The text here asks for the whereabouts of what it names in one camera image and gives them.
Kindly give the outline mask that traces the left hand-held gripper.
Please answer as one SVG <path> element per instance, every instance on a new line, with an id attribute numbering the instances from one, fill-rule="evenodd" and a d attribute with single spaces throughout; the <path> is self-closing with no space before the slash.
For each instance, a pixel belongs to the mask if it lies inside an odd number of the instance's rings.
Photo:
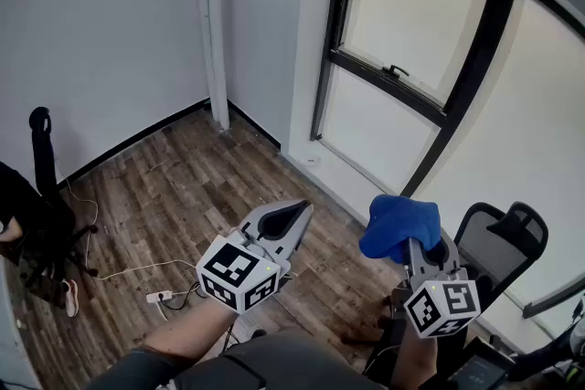
<path id="1" fill-rule="evenodd" d="M 314 207 L 305 199 L 258 206 L 229 235 L 218 236 L 197 263 L 209 298 L 244 314 L 279 292 L 290 256 L 309 227 Z"/>

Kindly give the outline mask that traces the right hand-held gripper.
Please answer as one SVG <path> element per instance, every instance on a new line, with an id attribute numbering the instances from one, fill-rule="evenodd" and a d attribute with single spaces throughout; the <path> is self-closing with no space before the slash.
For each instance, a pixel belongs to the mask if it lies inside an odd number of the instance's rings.
<path id="1" fill-rule="evenodd" d="M 409 237 L 403 247 L 404 267 L 410 277 L 412 295 L 404 307 L 412 326 L 421 339 L 450 336 L 481 315 L 476 282 L 460 268 L 460 256 L 453 239 L 441 233 L 444 269 L 434 278 L 425 276 L 428 269 L 422 243 Z"/>

